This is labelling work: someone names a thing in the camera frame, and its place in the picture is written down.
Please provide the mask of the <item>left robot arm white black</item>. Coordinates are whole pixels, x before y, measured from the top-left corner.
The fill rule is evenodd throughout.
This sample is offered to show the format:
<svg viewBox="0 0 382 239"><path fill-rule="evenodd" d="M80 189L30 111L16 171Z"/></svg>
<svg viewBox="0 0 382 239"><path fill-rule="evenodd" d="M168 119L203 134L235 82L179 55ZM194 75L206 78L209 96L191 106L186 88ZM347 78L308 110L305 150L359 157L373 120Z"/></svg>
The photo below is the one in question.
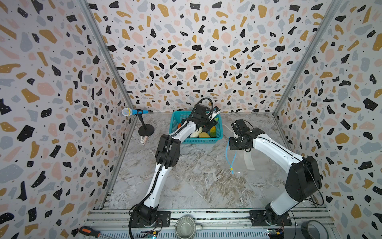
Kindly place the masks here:
<svg viewBox="0 0 382 239"><path fill-rule="evenodd" d="M150 226L155 223L160 195L172 168L178 163L182 143L195 132L210 130L220 114L218 107L208 108L197 103L181 127L160 137L155 153L155 171L145 197L133 208L132 216Z"/></svg>

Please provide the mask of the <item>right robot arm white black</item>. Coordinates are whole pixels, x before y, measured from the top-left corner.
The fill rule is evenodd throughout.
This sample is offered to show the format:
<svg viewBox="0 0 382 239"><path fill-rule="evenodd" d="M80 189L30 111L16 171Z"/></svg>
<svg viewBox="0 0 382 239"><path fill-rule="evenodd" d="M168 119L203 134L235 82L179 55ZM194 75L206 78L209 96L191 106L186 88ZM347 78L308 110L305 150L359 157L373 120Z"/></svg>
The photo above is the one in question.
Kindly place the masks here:
<svg viewBox="0 0 382 239"><path fill-rule="evenodd" d="M313 193L319 192L322 183L318 163L312 156L303 157L271 139L260 128L249 128L244 119L231 124L234 136L229 139L229 149L242 151L242 156L235 155L230 161L231 172L242 170L255 171L255 153L260 153L287 173L284 190L281 195L266 205L262 222L273 226L299 203Z"/></svg>

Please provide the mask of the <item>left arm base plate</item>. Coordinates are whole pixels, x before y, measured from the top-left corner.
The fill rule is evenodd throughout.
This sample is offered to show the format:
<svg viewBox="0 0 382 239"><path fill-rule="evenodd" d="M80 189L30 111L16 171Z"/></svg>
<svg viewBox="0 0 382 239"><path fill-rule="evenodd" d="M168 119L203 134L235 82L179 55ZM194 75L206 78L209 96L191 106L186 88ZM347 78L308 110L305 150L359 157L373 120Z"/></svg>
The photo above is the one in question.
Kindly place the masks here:
<svg viewBox="0 0 382 239"><path fill-rule="evenodd" d="M131 228L168 228L170 227L171 211L156 211L153 213L135 212L129 222Z"/></svg>

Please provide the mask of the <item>clear zip top bag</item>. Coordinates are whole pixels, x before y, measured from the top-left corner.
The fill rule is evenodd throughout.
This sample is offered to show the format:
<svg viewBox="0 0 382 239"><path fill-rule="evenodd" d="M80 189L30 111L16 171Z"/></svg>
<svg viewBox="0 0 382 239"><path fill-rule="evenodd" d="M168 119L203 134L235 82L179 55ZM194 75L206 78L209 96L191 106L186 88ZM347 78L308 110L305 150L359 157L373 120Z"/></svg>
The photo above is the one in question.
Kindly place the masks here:
<svg viewBox="0 0 382 239"><path fill-rule="evenodd" d="M230 165L237 207L264 207L285 191L289 150L263 130L238 120L232 125L226 159Z"/></svg>

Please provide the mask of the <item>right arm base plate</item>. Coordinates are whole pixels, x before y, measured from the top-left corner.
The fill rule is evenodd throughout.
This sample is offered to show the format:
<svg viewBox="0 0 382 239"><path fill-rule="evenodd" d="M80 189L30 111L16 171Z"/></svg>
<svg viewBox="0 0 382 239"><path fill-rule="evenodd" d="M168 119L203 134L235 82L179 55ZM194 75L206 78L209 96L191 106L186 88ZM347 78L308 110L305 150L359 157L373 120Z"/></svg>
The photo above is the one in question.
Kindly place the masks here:
<svg viewBox="0 0 382 239"><path fill-rule="evenodd" d="M272 210L251 210L249 219L253 227L265 226L291 226L292 222L287 213L281 216L275 214Z"/></svg>

